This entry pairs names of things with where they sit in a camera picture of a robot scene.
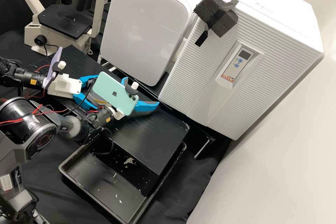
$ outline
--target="black cable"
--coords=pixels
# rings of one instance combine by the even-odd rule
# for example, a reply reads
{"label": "black cable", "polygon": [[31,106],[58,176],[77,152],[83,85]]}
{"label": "black cable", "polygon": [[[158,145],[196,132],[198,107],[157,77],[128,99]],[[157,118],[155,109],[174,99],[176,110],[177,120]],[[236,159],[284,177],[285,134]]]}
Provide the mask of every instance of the black cable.
{"label": "black cable", "polygon": [[46,46],[54,46],[54,47],[57,47],[57,50],[58,50],[58,45],[50,45],[50,44],[43,44],[44,46],[44,49],[45,49],[45,55],[49,58],[49,59],[52,59],[52,57],[48,56],[48,51],[47,51],[47,48]]}
{"label": "black cable", "polygon": [[113,142],[113,139],[112,139],[112,132],[108,128],[103,128],[101,133],[104,132],[104,131],[108,131],[110,133],[109,137],[105,136],[105,140],[109,140],[111,142],[111,149],[110,149],[109,152],[104,152],[104,153],[92,152],[93,156],[97,156],[97,155],[105,156],[105,155],[110,154],[113,151],[114,142]]}
{"label": "black cable", "polygon": [[45,46],[54,46],[54,47],[57,47],[57,49],[59,48],[58,45],[50,45],[50,44],[44,44]]}
{"label": "black cable", "polygon": [[51,58],[48,56],[48,51],[47,51],[46,45],[44,44],[43,47],[44,47],[44,50],[46,51],[46,52],[45,52],[45,55],[46,55],[49,59],[51,59]]}
{"label": "black cable", "polygon": [[67,115],[69,115],[72,111],[76,110],[77,108],[79,108],[79,107],[83,104],[83,102],[84,102],[84,101],[86,100],[86,98],[88,97],[88,95],[89,95],[89,93],[90,93],[90,91],[91,91],[93,85],[95,84],[96,79],[97,79],[97,78],[94,78],[93,81],[91,82],[91,84],[90,84],[90,86],[89,86],[89,89],[87,90],[87,93],[86,93],[84,99],[83,99],[83,100],[82,100],[76,107],[74,107],[73,109],[69,110],[69,111],[68,111],[67,113],[65,113],[63,116],[67,116]]}

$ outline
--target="black tray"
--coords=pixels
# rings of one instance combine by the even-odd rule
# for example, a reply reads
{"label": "black tray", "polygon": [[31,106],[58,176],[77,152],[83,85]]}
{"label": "black tray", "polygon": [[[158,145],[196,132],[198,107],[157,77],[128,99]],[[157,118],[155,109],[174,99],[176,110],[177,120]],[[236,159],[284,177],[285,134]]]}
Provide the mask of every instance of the black tray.
{"label": "black tray", "polygon": [[90,153],[93,148],[95,144],[82,145],[59,166],[59,171],[120,223],[135,224],[186,149],[186,145],[183,142],[179,145],[156,184],[156,189],[148,197],[143,196],[139,189],[113,167],[93,156]]}

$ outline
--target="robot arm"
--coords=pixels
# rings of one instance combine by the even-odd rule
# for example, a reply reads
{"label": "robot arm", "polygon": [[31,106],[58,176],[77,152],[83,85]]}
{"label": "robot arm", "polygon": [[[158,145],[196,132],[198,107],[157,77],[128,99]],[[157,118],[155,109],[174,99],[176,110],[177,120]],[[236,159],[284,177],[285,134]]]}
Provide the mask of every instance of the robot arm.
{"label": "robot arm", "polygon": [[37,198],[24,185],[21,164],[34,158],[57,133],[68,139],[84,140],[84,143],[96,140],[105,130],[104,126],[113,121],[113,113],[109,108],[100,108],[81,120],[71,115],[63,117],[42,108],[39,103],[16,97],[0,106],[0,121],[4,120],[5,124],[0,122],[3,126],[0,131],[0,224],[12,221],[47,224],[35,210]]}

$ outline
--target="control panel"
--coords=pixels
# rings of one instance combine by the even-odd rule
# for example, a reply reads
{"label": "control panel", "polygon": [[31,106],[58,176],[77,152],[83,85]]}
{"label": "control panel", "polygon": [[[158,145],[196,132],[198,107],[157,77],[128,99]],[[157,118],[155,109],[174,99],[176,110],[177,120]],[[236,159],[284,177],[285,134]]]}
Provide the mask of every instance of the control panel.
{"label": "control panel", "polygon": [[245,47],[241,47],[220,77],[227,81],[234,82],[253,55],[254,52]]}

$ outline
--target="label sticker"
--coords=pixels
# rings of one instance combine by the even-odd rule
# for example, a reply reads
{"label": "label sticker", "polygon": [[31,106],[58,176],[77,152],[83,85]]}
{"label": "label sticker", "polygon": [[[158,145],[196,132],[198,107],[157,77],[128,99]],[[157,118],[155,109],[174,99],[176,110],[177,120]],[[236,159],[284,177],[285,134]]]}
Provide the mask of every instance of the label sticker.
{"label": "label sticker", "polygon": [[36,85],[36,83],[37,83],[37,80],[30,79],[30,84],[31,84],[31,85]]}
{"label": "label sticker", "polygon": [[13,188],[12,180],[9,174],[0,177],[0,185],[3,191],[8,191]]}
{"label": "label sticker", "polygon": [[230,81],[230,82],[233,82],[233,81],[234,81],[233,78],[231,78],[230,76],[226,76],[224,73],[222,74],[222,78],[224,78],[224,79],[226,79],[226,80],[228,80],[228,81]]}

